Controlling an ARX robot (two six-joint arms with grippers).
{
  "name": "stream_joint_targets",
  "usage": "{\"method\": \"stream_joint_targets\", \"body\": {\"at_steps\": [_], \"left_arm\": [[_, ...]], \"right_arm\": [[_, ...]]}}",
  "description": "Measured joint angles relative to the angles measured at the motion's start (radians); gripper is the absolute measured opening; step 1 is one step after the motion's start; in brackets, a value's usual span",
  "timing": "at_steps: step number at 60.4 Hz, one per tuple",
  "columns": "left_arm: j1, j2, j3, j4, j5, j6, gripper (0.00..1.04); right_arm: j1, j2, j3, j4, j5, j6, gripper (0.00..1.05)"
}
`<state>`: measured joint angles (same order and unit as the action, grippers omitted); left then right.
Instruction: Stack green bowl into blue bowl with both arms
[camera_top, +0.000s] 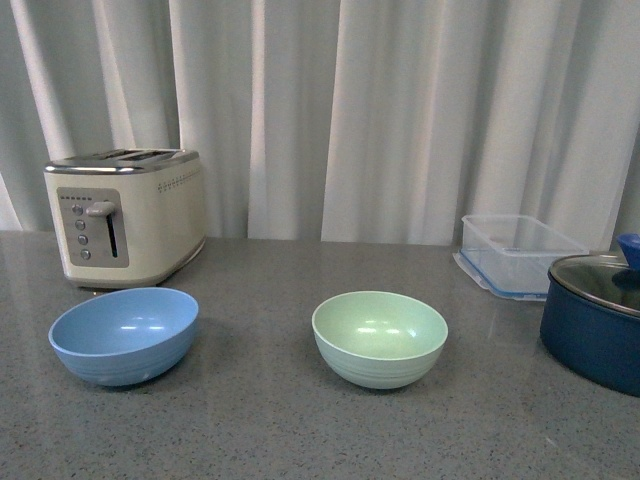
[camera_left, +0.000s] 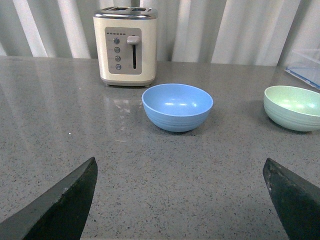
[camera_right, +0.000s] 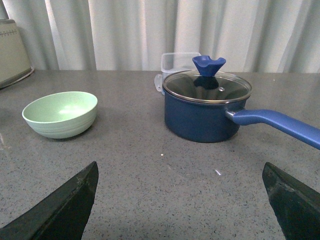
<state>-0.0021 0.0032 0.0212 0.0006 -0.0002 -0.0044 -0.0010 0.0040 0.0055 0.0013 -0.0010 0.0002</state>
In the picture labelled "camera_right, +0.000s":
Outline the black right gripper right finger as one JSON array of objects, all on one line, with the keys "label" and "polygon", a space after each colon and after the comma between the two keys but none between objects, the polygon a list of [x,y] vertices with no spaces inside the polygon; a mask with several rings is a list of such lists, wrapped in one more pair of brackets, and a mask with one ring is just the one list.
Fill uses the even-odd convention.
[{"label": "black right gripper right finger", "polygon": [[262,171],[269,203],[287,240],[320,238],[320,193],[266,162]]}]

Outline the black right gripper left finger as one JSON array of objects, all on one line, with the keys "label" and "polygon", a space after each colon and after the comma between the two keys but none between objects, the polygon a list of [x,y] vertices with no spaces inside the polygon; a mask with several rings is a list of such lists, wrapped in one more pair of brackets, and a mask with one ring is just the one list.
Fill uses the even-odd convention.
[{"label": "black right gripper left finger", "polygon": [[0,229],[2,240],[80,240],[95,201],[95,161]]}]

